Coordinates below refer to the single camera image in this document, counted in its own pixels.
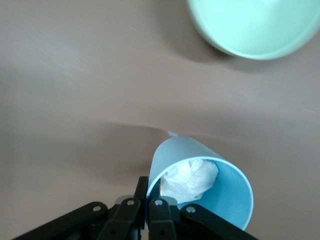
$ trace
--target blue cup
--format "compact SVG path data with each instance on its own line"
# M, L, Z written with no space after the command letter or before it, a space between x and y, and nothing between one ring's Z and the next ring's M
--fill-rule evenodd
M169 169L194 159L214 161L219 173L213 187L201 199L178 204L178 208L191 203L199 204L245 230L254 208L253 191L248 179L235 165L191 137L171 137L156 149L150 169L147 199L150 200L156 191L159 192L157 183Z

